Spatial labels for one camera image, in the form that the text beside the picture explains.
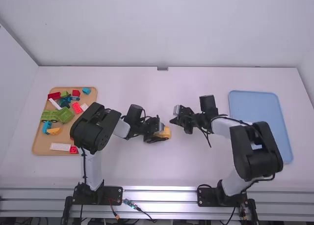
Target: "white backdrop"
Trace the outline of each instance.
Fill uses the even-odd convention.
[[[314,89],[313,0],[0,0],[0,18],[40,65],[303,64]]]
[[[38,65],[0,25],[0,164],[37,70]]]

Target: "light blue plastic tray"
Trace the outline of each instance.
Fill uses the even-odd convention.
[[[284,163],[291,163],[293,154],[281,112],[279,99],[271,92],[231,91],[229,107],[232,118],[269,124]]]

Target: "yellow object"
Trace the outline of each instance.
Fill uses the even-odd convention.
[[[171,138],[171,130],[168,126],[165,126],[162,132],[155,133],[154,136],[160,137],[160,138]]]
[[[58,135],[62,132],[62,128],[50,128],[47,129],[47,133],[51,134],[51,135]]]

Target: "green lego brick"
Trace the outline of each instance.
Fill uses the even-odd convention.
[[[46,122],[46,121],[49,121],[49,119],[50,119],[50,111],[44,110],[43,113],[41,114],[40,121]]]
[[[63,107],[58,111],[56,117],[62,123],[68,123],[74,117],[74,114],[67,107]]]
[[[69,93],[67,91],[63,91],[61,93],[61,98],[67,97],[69,95]]]
[[[59,112],[59,110],[55,110],[55,111],[50,111],[50,119],[49,121],[51,121],[52,123],[57,123],[58,122],[58,118],[57,118],[57,113]]]
[[[55,111],[44,110],[43,113],[41,114],[40,121],[42,122],[51,121],[53,123],[57,123],[58,118],[56,117],[56,115],[58,112],[59,112],[58,110]]]

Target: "tabletop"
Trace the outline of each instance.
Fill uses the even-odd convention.
[[[126,141],[112,136],[102,151],[106,185],[197,187],[215,186],[233,165],[230,140],[193,135],[170,125],[177,104],[200,112],[199,96],[213,94],[219,113],[229,114],[232,90],[275,93],[280,101],[294,160],[272,182],[252,190],[314,192],[312,123],[314,111],[296,68],[248,67],[40,67],[0,168],[0,187],[54,188],[75,186],[79,156],[37,156],[31,146],[47,93],[55,86],[94,86],[97,102],[126,114],[131,104],[147,115],[158,114],[170,126],[168,141],[146,144],[142,137]]]

